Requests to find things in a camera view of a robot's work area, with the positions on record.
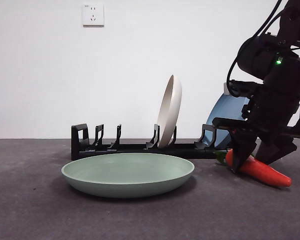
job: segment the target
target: plate rim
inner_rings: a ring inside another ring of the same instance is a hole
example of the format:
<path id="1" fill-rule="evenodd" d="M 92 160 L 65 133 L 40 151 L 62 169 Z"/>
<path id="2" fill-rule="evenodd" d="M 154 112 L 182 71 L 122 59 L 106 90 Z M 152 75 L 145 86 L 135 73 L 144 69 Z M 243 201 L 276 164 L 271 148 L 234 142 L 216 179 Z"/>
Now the plate rim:
<path id="1" fill-rule="evenodd" d="M 120 183 L 120 182 L 100 182 L 100 181 L 91 181 L 91 180 L 83 180 L 83 179 L 79 179 L 77 177 L 72 177 L 69 176 L 67 173 L 65 173 L 65 168 L 68 165 L 71 165 L 77 161 L 84 161 L 86 159 L 91 159 L 91 158 L 95 158 L 95 157 L 100 157 L 100 156 L 106 156 L 106 155 L 130 155 L 130 154 L 136 154 L 136 155 L 160 155 L 160 156 L 169 156 L 169 157 L 173 157 L 173 158 L 177 158 L 177 159 L 181 159 L 183 161 L 186 161 L 188 163 L 190 163 L 191 165 L 191 170 L 188 171 L 186 174 L 183 174 L 181 176 L 175 177 L 175 178 L 171 178 L 171 179 L 167 179 L 167 180 L 162 180 L 162 181 L 151 181 L 151 182 L 124 182 L 124 183 Z M 63 176 L 71 179 L 71 180 L 75 180 L 75 181 L 79 181 L 79 182 L 83 182 L 83 183 L 91 183 L 91 184 L 101 184 L 101 185 L 144 185 L 144 184 L 156 184 L 156 183 L 163 183 L 163 182 L 168 182 L 168 181 L 173 181 L 173 180 L 177 180 L 180 178 L 184 178 L 188 175 L 190 175 L 193 171 L 195 170 L 195 165 L 189 161 L 188 159 L 182 158 L 182 157 L 178 157 L 178 156 L 173 156 L 173 155 L 166 155 L 166 154 L 160 154 L 160 153 L 150 153 L 150 152 L 122 152 L 122 153 L 111 153 L 111 154 L 104 154 L 104 155 L 97 155 L 97 156 L 89 156 L 89 157 L 85 157 L 85 158 L 81 158 L 75 161 L 71 161 L 68 162 L 67 164 L 65 164 L 62 168 L 61 168 L 61 173 L 63 174 Z"/>

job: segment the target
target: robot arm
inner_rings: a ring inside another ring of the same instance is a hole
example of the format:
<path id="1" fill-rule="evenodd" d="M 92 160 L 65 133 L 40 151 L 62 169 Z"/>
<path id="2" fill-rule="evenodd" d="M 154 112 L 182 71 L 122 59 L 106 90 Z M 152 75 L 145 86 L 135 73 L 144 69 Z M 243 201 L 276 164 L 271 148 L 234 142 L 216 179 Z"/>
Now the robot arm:
<path id="1" fill-rule="evenodd" d="M 278 34 L 266 33 L 278 18 Z M 263 84 L 229 80 L 229 74 L 227 80 L 229 92 L 234 97 L 249 99 L 242 109 L 242 117 L 246 120 L 213 120 L 216 128 L 230 133 L 234 172 L 255 149 L 257 137 L 262 142 L 256 157 L 266 164 L 295 151 L 297 146 L 293 139 L 300 138 L 300 119 L 296 126 L 288 126 L 300 106 L 300 58 L 291 49 L 291 46 L 300 48 L 300 0 L 289 0 L 261 35 L 257 35 L 242 45 L 236 61 L 241 70 L 263 80 Z"/>

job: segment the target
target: blue plate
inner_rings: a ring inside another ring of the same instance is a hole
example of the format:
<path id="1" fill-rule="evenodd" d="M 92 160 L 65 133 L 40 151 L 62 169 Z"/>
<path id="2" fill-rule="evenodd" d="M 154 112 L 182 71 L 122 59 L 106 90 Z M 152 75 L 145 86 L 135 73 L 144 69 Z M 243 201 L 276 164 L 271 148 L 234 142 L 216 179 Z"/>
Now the blue plate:
<path id="1" fill-rule="evenodd" d="M 206 124 L 212 125 L 214 118 L 226 118 L 235 120 L 244 120 L 242 115 L 242 107 L 248 104 L 249 99 L 246 97 L 234 97 L 231 95 L 222 94 L 219 100 L 214 105 Z M 209 145 L 212 141 L 212 132 L 205 131 L 205 136 L 202 140 L 204 144 Z M 231 137 L 227 130 L 217 130 L 215 148 L 226 149 L 227 145 L 231 142 Z"/>

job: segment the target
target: red chili pepper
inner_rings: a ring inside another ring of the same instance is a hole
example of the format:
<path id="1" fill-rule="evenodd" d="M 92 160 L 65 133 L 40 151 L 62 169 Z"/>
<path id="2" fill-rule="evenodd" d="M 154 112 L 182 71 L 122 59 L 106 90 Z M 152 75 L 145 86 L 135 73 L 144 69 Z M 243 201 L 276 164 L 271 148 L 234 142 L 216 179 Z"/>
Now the red chili pepper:
<path id="1" fill-rule="evenodd" d="M 233 150 L 230 149 L 225 156 L 225 161 L 230 167 L 232 167 L 233 164 L 233 155 Z M 240 167 L 239 172 L 248 174 L 265 184 L 275 187 L 290 187 L 292 183 L 290 177 L 258 161 L 251 155 Z"/>

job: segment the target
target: white wall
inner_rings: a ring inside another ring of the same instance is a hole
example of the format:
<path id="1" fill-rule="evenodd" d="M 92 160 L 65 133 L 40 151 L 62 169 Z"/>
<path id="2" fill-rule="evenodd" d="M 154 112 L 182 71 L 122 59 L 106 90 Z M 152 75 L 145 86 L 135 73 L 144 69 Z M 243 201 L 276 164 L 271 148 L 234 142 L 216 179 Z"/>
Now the white wall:
<path id="1" fill-rule="evenodd" d="M 80 123 L 91 137 L 105 124 L 114 138 L 122 124 L 123 138 L 149 138 L 171 74 L 183 85 L 178 137 L 197 138 L 239 47 L 276 3 L 103 2 L 105 27 L 83 28 L 93 1 L 0 0 L 0 138 L 69 138 Z"/>

